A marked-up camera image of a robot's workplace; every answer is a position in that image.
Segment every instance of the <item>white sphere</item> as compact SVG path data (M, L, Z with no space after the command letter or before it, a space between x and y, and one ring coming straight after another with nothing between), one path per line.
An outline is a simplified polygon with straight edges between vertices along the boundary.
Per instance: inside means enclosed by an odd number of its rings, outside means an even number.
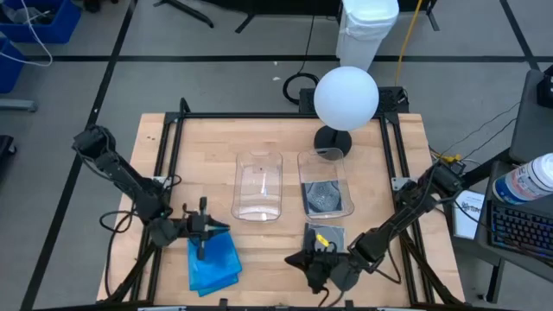
M357 67L338 67L315 88L317 116L335 130L364 126L378 108L378 87L371 75Z

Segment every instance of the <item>wooden table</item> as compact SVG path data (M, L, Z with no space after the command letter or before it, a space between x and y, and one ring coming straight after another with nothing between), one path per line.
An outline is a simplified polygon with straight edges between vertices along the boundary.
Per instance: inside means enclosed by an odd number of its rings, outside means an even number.
M142 175L152 176L162 133L163 114L144 114L140 122L130 164ZM418 176L431 164L428 142L420 115L400 115L401 130L410 172ZM156 304L218 305L227 298L231 306L317 306L323 293L313 295L300 270L287 265L286 256L301 249L306 218L299 186L297 155L313 148L315 132L322 126L318 119L186 119L176 173L182 184L173 190L172 217L181 216L181 205L197 208L201 196L207 196L207 210L213 217L231 226L231 234L243 271L239 282L229 288L199 298L188 290L187 240L179 239L165 248L156 291ZM169 136L174 135L174 126ZM391 146L397 175L399 161L391 133ZM347 182L355 212L343 219L328 222L346 228L349 244L361 232L380 226L393 214L389 176L378 121L351 132L353 147L345 159ZM169 161L172 138L169 138L165 171ZM241 151L271 150L283 155L282 215L273 223L251 223L231 215L236 169L236 155ZM130 199L123 196L122 210L130 208ZM443 283L464 301L459 271L454 258L446 220L437 211L420 218L423 241L430 266ZM142 224L134 221L125 234L118 234L112 249L110 284L114 289L134 264L142 233ZM404 280L404 267L398 239L391 251ZM416 282L420 272L414 264ZM381 270L395 276L387 257ZM140 297L145 297L149 267L144 271ZM328 302L339 294L329 281ZM419 301L424 299L422 286L417 286ZM105 298L100 286L99 299ZM355 306L409 306L405 281L396 285L378 274L362 273L359 283L345 293L345 299Z

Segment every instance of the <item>spray can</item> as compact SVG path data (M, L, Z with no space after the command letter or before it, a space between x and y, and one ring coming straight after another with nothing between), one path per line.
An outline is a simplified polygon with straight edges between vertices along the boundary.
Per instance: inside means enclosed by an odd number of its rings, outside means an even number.
M498 200L520 205L553 194L553 153L513 169L493 182Z

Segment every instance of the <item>transparent plastic bin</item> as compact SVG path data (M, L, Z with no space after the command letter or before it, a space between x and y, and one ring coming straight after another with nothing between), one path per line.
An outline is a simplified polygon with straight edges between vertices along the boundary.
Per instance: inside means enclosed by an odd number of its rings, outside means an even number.
M277 152L245 152L236 157L232 215L250 221L280 217L283 157Z
M303 209L310 219L335 219L353 213L344 155L340 149L312 149L297 156Z

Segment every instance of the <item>yellow tag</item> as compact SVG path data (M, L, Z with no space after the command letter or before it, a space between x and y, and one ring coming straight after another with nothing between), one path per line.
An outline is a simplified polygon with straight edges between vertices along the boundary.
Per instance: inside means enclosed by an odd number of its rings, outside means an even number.
M321 234L317 234L317 240L321 242L321 244L325 245L325 247L328 247L330 245Z

